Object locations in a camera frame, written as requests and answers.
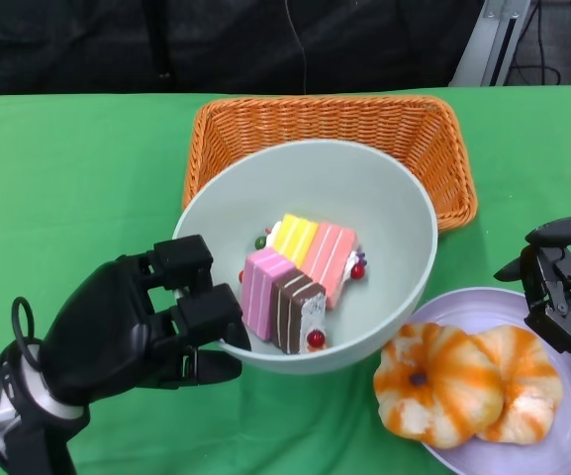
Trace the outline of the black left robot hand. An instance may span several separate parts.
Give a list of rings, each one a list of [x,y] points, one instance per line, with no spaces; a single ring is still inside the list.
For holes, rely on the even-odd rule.
[[[40,348],[51,394],[83,406],[134,388],[169,389],[238,378],[242,364],[209,348],[248,350],[241,307],[212,281],[199,235],[157,243],[97,268],[59,311]]]

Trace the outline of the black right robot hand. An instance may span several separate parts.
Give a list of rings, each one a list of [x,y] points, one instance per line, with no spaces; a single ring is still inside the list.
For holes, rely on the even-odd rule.
[[[571,217],[546,223],[525,240],[520,256],[494,277],[520,281],[527,326],[556,351],[571,354]]]

